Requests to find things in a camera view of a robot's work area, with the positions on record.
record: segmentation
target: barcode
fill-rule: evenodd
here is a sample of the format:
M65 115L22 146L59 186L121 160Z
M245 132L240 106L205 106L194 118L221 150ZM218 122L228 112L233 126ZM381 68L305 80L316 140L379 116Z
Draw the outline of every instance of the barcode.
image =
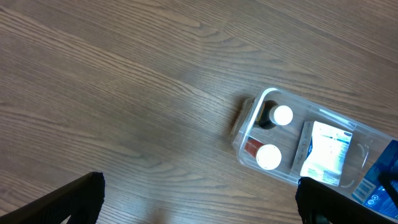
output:
M355 189L353 195L357 197L361 202L364 202L375 188L376 186L374 184L363 179Z

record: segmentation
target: transparent storage box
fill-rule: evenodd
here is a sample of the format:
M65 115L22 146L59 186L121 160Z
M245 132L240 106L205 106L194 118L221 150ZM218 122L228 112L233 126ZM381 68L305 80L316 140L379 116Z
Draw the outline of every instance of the transparent storage box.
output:
M268 130L254 126L262 103L268 100L290 107L293 111L293 120L288 125L276 126ZM244 102L232 131L232 145L237 152L239 162L288 184L298 185L300 176L291 171L305 121L319 121L353 134L339 185L337 187L326 185L354 200L351 194L394 138L278 88L268 88L257 98L247 99ZM264 170L258 166L256 158L245 151L249 138L279 148L282 160L276 169Z

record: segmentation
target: white bottle cap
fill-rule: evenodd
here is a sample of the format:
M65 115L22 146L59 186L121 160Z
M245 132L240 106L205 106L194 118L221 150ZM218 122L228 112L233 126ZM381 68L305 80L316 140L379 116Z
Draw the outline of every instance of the white bottle cap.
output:
M259 166L265 170L272 170L279 166L282 154L279 149L271 144L261 146L256 154Z
M274 106L269 112L269 119L276 125L287 125L293 120L293 111L288 106Z

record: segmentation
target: wooden table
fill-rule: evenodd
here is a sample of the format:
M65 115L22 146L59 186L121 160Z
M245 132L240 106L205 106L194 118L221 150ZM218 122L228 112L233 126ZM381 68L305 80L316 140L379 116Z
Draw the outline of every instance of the wooden table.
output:
M300 223L240 165L274 85L398 137L393 0L0 0L0 215L101 171L98 223Z

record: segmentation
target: wood grain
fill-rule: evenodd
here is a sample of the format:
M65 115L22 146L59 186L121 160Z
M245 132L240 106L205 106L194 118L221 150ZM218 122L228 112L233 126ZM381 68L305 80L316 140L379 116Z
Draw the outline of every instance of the wood grain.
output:
M236 161L239 107L275 85L398 136L394 9L0 0L0 215L98 170L98 223L300 223Z

